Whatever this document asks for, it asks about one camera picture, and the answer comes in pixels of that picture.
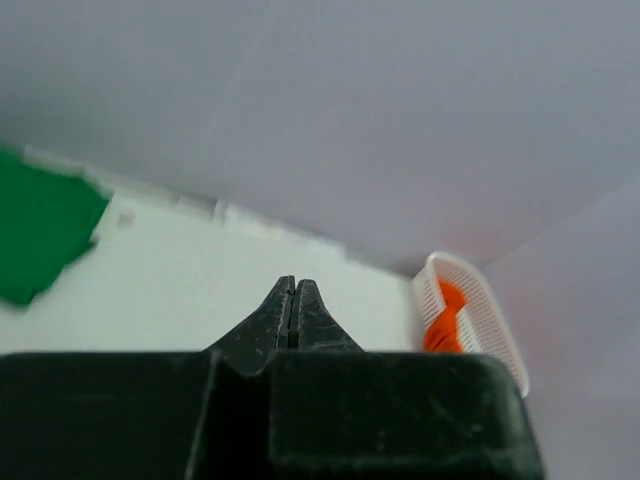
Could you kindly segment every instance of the white plastic basket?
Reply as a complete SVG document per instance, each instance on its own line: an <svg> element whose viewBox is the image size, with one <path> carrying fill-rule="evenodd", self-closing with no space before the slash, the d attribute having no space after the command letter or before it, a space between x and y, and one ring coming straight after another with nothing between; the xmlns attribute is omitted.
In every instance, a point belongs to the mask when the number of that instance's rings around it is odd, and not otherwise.
<svg viewBox="0 0 640 480"><path fill-rule="evenodd" d="M444 252L429 255L425 267L413 279L425 331L444 311L438 278L464 293L466 306L458 313L458 337L466 353L486 353L507 366L523 397L529 393L529 375L500 311L491 287L480 271L461 258Z"/></svg>

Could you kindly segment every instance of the laundry basket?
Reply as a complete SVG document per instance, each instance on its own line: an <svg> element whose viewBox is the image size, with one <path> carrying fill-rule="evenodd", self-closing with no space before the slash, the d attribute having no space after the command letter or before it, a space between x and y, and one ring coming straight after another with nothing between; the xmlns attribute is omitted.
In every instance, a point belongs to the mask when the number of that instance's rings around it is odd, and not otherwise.
<svg viewBox="0 0 640 480"><path fill-rule="evenodd" d="M526 397L529 375L520 352L489 284L473 265L444 252L429 255L412 283L425 331L445 308L438 278L462 290L467 300L457 315L458 337L465 353L485 353L502 360Z"/></svg>

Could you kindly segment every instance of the orange fabric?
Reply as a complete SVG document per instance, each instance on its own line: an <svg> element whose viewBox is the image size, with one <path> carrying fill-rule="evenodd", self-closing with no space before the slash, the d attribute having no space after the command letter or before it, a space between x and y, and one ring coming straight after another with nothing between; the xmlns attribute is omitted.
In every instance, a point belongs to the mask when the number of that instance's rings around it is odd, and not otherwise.
<svg viewBox="0 0 640 480"><path fill-rule="evenodd" d="M457 313L467 300L455 285L438 279L446 308L438 315L424 336L424 349L428 352L463 353L458 342Z"/></svg>

